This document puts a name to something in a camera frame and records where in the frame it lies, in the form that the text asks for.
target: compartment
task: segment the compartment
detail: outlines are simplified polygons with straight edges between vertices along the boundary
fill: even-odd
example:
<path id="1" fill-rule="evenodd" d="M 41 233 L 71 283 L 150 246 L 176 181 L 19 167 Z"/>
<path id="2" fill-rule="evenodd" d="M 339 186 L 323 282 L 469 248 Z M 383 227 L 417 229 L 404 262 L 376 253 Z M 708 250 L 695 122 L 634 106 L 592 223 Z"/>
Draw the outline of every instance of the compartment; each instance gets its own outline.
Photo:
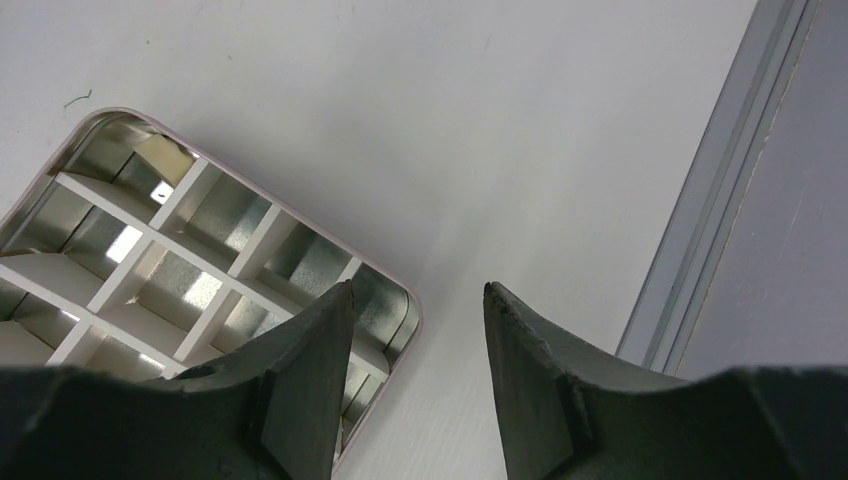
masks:
<path id="1" fill-rule="evenodd" d="M 178 187 L 169 218 L 155 219 L 170 239 L 222 270 L 244 250 L 270 202 L 229 175 L 199 161 Z"/>
<path id="2" fill-rule="evenodd" d="M 143 238 L 87 306 L 128 336 L 120 340 L 139 342 L 142 353 L 170 364 L 219 288 L 220 280 Z M 202 359 L 218 354 L 208 346 L 198 353 Z"/>
<path id="3" fill-rule="evenodd" d="M 383 381 L 354 364 L 348 364 L 342 399 L 342 445 L 347 444 L 356 425 L 365 415 Z"/>
<path id="4" fill-rule="evenodd" d="M 226 320 L 214 336 L 212 346 L 225 353 L 231 352 L 280 325 L 283 321 L 259 304 L 239 296 L 232 311 L 226 316 Z"/>
<path id="5" fill-rule="evenodd" d="M 106 279 L 141 232 L 63 185 L 49 188 L 4 252 L 64 253 Z"/>
<path id="6" fill-rule="evenodd" d="M 406 290 L 368 265 L 353 276 L 355 335 L 384 352 L 394 366 L 415 329 L 418 314 Z"/>
<path id="7" fill-rule="evenodd" d="M 0 321 L 0 365 L 47 364 L 78 321 L 34 295 L 25 295 Z"/>
<path id="8" fill-rule="evenodd" d="M 0 257 L 4 302 L 35 296 L 77 318 L 88 315 L 85 305 L 103 286 L 103 280 L 59 253 L 25 253 Z"/>
<path id="9" fill-rule="evenodd" d="M 80 324 L 78 341 L 67 349 L 63 363 L 140 382 L 162 375 L 165 365 L 109 336 L 97 327 Z"/>
<path id="10" fill-rule="evenodd" d="M 126 115 L 95 126 L 62 170 L 71 178 L 109 184 L 113 196 L 127 199 L 145 212 L 144 217 L 152 217 L 194 160 L 172 140 Z"/>
<path id="11" fill-rule="evenodd" d="M 0 256 L 0 265 L 3 261 L 2 256 Z M 4 278 L 5 276 L 0 276 L 0 321 L 9 320 L 27 294 L 26 290 L 15 286 Z"/>
<path id="12" fill-rule="evenodd" d="M 174 191 L 137 154 L 130 156 L 114 178 L 81 175 L 69 169 L 56 175 L 56 183 L 135 228 L 150 222 Z"/>
<path id="13" fill-rule="evenodd" d="M 108 373 L 131 382 L 162 376 L 164 365 L 125 344 L 107 337 L 84 365 L 95 372 Z"/>
<path id="14" fill-rule="evenodd" d="M 160 253 L 152 250 L 148 255 Z M 220 280 L 165 251 L 138 291 L 135 302 L 188 332 L 220 287 Z"/>
<path id="15" fill-rule="evenodd" d="M 128 200 L 141 211 L 155 211 L 164 201 L 161 179 L 147 167 L 132 146 L 150 137 L 152 129 L 131 115 L 116 115 L 96 124 L 86 135 L 76 138 L 72 147 L 61 152 L 57 164 L 38 179 L 33 190 L 0 232 L 2 251 L 29 247 L 57 252 L 87 213 L 86 202 L 68 191 L 56 193 L 58 180 L 82 179 L 102 190 Z M 14 237 L 31 237 L 24 245 L 13 244 Z"/>
<path id="16" fill-rule="evenodd" d="M 303 224 L 270 256 L 259 282 L 306 306 L 339 281 L 352 257 Z"/>

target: green thread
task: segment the green thread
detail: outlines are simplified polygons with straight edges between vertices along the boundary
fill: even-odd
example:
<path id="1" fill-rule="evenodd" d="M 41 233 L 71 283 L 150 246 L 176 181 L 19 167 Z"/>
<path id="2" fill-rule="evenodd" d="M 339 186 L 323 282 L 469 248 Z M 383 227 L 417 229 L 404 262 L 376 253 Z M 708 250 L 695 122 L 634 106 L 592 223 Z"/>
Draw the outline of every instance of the green thread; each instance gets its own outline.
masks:
<path id="1" fill-rule="evenodd" d="M 77 98 L 71 100 L 70 102 L 66 103 L 65 106 L 62 107 L 62 108 L 68 108 L 68 106 L 70 106 L 72 103 L 76 102 L 77 100 L 82 100 L 84 98 L 91 98 L 91 89 L 90 88 L 88 89 L 88 94 L 83 95 L 81 97 L 77 97 Z"/>

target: gray metal frame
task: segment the gray metal frame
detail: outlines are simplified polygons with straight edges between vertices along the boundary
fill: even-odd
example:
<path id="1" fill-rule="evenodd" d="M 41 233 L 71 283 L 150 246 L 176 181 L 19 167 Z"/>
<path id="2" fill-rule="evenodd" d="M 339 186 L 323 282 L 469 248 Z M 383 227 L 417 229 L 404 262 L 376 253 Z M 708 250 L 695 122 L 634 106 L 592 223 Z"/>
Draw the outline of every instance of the gray metal frame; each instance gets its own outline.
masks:
<path id="1" fill-rule="evenodd" d="M 674 374 L 818 8 L 760 0 L 616 355 Z"/>

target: white surface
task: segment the white surface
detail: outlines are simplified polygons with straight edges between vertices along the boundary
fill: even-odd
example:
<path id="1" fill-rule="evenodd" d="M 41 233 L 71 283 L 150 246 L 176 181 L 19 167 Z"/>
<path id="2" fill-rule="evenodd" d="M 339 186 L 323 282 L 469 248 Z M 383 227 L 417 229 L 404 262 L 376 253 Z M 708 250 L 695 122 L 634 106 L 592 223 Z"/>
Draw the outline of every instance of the white surface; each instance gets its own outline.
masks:
<path id="1" fill-rule="evenodd" d="M 614 349 L 754 0 L 530 5 L 0 0 L 0 207 L 85 113 L 156 117 L 420 296 L 337 478 L 503 479 L 483 283 Z"/>

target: gray wall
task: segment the gray wall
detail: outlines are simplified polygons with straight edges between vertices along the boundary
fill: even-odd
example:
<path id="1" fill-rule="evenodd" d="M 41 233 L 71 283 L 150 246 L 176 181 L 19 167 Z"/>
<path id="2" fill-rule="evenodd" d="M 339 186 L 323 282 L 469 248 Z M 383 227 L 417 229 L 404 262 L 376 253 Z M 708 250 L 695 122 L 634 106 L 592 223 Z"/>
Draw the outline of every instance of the gray wall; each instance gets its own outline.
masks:
<path id="1" fill-rule="evenodd" d="M 677 374 L 848 363 L 848 2 L 820 7 Z"/>

